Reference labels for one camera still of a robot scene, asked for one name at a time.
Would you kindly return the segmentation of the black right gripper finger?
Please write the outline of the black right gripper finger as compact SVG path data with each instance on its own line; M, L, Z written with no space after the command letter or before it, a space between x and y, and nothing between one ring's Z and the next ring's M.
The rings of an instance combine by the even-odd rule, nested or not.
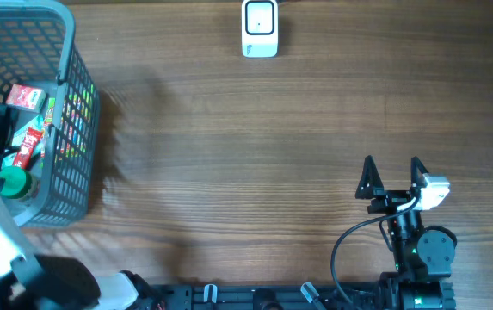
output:
M355 191L356 199L373 199L384 195L384 185L379 176L373 156L365 157L361 179Z
M425 176L427 168L419 157L415 156L410 161L410 182L412 187L423 188L426 186Z

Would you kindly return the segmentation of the Haribo gummy candy bag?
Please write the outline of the Haribo gummy candy bag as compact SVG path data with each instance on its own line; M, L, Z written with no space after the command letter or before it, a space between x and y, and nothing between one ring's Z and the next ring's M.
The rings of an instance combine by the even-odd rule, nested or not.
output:
M54 161L66 159L82 163L90 161L95 152L99 117L99 97L93 84L43 85L47 93L43 131L44 149L41 159L54 153Z

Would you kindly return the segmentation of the red Nescafe coffee stick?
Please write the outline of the red Nescafe coffee stick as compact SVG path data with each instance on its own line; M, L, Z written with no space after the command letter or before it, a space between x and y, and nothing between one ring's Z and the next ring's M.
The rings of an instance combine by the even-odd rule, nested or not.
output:
M15 155L13 166L26 169L30 159L34 155L36 146L40 143L43 133L40 130L29 127L25 133L20 149Z

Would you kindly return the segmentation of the red small carton box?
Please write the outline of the red small carton box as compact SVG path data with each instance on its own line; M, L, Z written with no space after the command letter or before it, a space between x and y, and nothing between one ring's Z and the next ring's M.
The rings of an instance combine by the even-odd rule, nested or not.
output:
M41 88L13 84L5 104L14 109L39 113L46 100L46 92Z

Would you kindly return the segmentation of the green lid jar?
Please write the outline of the green lid jar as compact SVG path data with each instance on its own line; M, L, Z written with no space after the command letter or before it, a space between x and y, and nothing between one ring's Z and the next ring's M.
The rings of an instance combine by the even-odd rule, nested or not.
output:
M27 170L17 166L7 166L0 171L3 186L0 195L13 200L27 200L35 197L38 180Z

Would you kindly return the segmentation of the mint green tissue pack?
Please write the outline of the mint green tissue pack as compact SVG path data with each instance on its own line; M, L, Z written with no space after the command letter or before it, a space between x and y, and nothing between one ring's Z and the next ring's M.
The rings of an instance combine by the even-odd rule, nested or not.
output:
M24 141L25 137L27 136L28 129L32 129L35 132L39 132L40 138L43 137L43 132L41 129L41 125L39 122L36 121L30 121L27 125L21 127L20 129L16 130L12 142L10 145L10 154L5 156L3 161L2 161L2 167L7 167L11 166L14 161L17 153L19 152L20 147L22 146L22 142Z

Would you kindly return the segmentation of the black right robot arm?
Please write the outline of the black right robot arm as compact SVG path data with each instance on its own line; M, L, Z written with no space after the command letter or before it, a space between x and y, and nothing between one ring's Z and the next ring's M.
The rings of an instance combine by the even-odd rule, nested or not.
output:
M428 172L422 161L413 157L410 188L387 190L373 157L364 160L357 199L370 201L367 212L383 214L388 228L384 232L396 265L384 272L375 285L373 309L456 308L453 285L447 282L458 244L456 235L443 226L424 226L422 212L439 206L450 192L450 182Z

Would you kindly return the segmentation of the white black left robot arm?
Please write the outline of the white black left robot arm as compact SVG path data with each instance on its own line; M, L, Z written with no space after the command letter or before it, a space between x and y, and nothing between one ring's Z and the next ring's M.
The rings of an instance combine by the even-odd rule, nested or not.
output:
M0 170L0 309L164 309L163 297L130 271L93 276L72 257L42 255L22 234L7 200L38 190L22 168Z

